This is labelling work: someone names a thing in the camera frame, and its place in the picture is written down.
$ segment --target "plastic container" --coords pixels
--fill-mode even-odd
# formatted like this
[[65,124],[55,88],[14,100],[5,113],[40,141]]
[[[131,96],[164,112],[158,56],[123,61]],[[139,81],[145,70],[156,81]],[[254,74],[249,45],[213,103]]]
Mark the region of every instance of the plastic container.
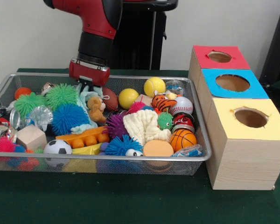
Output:
[[[117,95],[125,88],[133,88],[139,94],[144,94],[143,86],[149,77],[110,76],[106,87],[112,89]],[[194,104],[193,117],[195,119],[195,135],[198,144],[203,147],[199,157],[126,157],[108,155],[72,155],[72,154],[23,154],[23,153],[0,153],[0,157],[32,157],[39,161],[39,166],[32,171],[38,172],[83,172],[83,173],[117,173],[117,174],[163,174],[163,175],[193,175],[201,163],[211,156],[211,147],[203,120],[201,108],[193,83],[187,78],[161,77],[165,82],[179,80],[184,85],[184,96]],[[40,93],[43,85],[50,83],[77,84],[69,78],[68,74],[46,73],[16,73],[4,79],[0,84],[0,105],[8,106],[14,100],[14,92],[17,88],[28,87],[33,92]],[[58,158],[69,163],[63,168],[46,166],[45,159]],[[166,163],[167,169],[154,170],[149,164],[162,166]],[[9,166],[0,161],[0,170],[18,171],[17,166]],[[27,169],[21,166],[21,171],[31,171],[29,162]]]

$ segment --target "red box top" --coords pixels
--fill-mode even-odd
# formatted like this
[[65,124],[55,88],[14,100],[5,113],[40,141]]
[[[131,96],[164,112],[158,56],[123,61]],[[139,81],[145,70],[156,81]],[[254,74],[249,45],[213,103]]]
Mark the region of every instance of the red box top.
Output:
[[193,48],[202,69],[250,69],[237,46],[194,45]]

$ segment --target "yellow ball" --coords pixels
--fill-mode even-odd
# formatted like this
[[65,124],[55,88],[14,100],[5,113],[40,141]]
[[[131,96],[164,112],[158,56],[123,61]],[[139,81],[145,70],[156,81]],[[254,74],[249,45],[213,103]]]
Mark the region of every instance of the yellow ball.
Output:
[[124,89],[118,96],[119,104],[122,108],[130,109],[133,102],[138,98],[139,94],[133,89]]
[[157,91],[157,94],[164,93],[166,91],[165,82],[161,78],[149,78],[144,84],[144,92],[149,97],[154,97],[155,91]]

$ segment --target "white wall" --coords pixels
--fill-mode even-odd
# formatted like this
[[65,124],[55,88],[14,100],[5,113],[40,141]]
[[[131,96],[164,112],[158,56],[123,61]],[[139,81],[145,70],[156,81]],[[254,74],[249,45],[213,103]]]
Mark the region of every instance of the white wall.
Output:
[[[193,44],[238,45],[259,76],[280,0],[180,0],[168,12],[161,69],[187,70]],[[77,55],[80,19],[42,0],[0,1],[0,81],[18,68],[66,68]]]

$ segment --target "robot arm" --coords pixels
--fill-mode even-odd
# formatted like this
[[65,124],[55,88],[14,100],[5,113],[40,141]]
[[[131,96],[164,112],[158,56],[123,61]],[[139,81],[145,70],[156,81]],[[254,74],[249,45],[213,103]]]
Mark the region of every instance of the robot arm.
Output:
[[90,81],[94,85],[106,84],[110,68],[107,58],[118,30],[122,0],[44,0],[47,6],[81,17],[78,56],[70,62],[70,77]]

